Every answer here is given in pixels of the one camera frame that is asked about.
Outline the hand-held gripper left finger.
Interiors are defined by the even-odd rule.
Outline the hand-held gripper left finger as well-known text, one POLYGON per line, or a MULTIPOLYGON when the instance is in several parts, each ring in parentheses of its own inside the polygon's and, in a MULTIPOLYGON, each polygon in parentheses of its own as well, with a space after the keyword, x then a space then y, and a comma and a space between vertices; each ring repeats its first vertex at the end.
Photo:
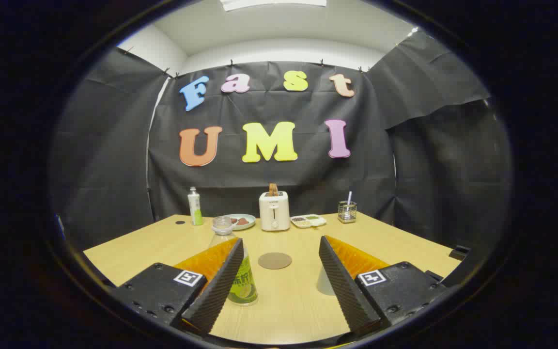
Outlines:
POLYGON ((175 329, 210 333, 244 260, 232 238, 177 265, 153 263, 111 295, 136 314, 175 329))

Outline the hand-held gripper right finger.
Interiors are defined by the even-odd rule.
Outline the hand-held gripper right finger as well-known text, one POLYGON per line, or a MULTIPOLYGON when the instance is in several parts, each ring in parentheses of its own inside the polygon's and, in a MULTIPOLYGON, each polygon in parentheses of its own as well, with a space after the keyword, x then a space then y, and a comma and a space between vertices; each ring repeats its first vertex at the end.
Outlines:
POLYGON ((407 261, 389 265, 331 236, 321 237, 319 257, 354 335, 396 325, 447 292, 442 282, 407 261))

